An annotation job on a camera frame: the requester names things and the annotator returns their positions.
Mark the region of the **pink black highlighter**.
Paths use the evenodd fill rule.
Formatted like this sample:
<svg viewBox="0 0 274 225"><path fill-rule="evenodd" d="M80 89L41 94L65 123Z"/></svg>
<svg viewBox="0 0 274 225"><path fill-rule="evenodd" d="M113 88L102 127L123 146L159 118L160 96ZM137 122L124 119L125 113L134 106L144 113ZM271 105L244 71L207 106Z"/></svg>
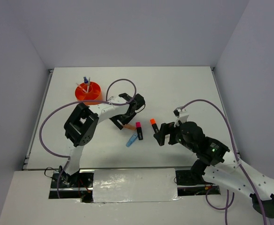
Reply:
<svg viewBox="0 0 274 225"><path fill-rule="evenodd" d="M136 131L137 131L137 136L139 140L143 140L143 133L142 133L142 127L140 122L136 122Z"/></svg>

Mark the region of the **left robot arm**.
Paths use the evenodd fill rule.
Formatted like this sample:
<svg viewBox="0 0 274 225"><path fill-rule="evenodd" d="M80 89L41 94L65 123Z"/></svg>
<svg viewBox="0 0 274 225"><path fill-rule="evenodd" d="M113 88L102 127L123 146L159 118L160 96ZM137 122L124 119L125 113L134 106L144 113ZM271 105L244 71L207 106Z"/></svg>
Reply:
<svg viewBox="0 0 274 225"><path fill-rule="evenodd" d="M62 182L68 187L78 183L82 150L93 138L99 123L109 119L122 130L144 106L145 99L142 95L131 97L126 93L111 97L107 103L78 104L64 124L65 136L72 144L69 145L68 165L59 167Z"/></svg>

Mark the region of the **orange black highlighter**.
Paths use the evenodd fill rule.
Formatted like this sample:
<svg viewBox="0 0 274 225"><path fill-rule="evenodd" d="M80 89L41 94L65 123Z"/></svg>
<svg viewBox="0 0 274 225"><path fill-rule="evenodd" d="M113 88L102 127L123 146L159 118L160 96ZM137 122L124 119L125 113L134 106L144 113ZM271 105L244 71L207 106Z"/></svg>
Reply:
<svg viewBox="0 0 274 225"><path fill-rule="evenodd" d="M150 119L150 124L151 124L151 126L153 128L154 133L155 134L158 133L159 129L158 129L158 126L157 126L156 121L155 121L154 118Z"/></svg>

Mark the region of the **clear orange pen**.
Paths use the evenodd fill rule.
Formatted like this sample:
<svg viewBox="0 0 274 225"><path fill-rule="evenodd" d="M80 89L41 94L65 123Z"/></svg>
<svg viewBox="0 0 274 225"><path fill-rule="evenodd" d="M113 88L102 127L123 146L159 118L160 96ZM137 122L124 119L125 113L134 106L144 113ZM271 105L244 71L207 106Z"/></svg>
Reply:
<svg viewBox="0 0 274 225"><path fill-rule="evenodd" d="M81 84L76 83L76 85L77 85L77 87L80 88L84 93L87 92L87 91L84 89L84 87L83 87L84 83L81 83Z"/></svg>

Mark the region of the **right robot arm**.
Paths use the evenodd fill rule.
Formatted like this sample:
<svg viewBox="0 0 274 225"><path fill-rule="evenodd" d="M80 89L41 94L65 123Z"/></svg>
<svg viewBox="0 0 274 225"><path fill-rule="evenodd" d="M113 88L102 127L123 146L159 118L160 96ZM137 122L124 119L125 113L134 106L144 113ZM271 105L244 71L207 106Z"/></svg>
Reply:
<svg viewBox="0 0 274 225"><path fill-rule="evenodd" d="M169 145L181 144L193 152L197 160L189 172L179 172L178 185L214 183L251 198L253 208L267 218L274 218L274 179L236 159L233 151L220 141L206 136L191 121L151 124L160 146L169 137Z"/></svg>

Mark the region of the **clear green pen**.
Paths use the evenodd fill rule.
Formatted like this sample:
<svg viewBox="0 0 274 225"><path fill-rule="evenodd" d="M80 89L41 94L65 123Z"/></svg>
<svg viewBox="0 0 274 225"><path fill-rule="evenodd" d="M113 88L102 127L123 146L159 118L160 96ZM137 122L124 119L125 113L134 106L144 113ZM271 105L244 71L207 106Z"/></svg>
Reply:
<svg viewBox="0 0 274 225"><path fill-rule="evenodd" d="M88 77L87 79L88 79L88 81L89 81L89 82L87 83L87 89L86 89L86 91L87 91L87 93L88 93L88 92L89 92L89 87L90 87L90 77Z"/></svg>

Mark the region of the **translucent blue correction tape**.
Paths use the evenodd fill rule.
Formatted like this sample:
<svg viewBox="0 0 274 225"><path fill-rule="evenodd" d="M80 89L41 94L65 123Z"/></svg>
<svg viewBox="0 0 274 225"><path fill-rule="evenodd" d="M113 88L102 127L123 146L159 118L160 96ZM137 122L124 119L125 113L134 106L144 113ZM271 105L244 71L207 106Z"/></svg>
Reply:
<svg viewBox="0 0 274 225"><path fill-rule="evenodd" d="M138 139L138 135L134 133L126 143L126 147L130 147L136 140Z"/></svg>

